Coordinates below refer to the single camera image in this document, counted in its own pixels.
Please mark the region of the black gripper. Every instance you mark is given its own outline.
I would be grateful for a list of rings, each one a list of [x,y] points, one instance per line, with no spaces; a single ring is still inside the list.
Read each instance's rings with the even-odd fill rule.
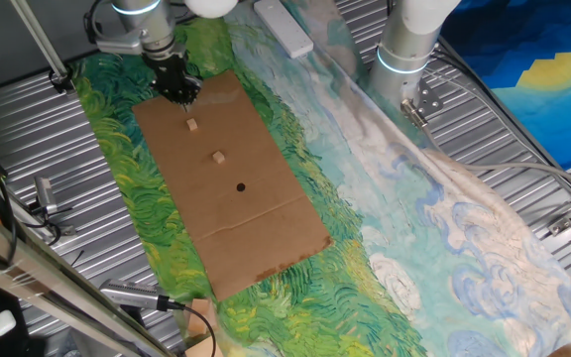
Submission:
[[[165,59],[144,56],[144,62],[154,72],[152,87],[161,96],[178,105],[189,105],[195,101],[202,88],[202,80],[195,76],[184,76],[185,64],[179,55]]]

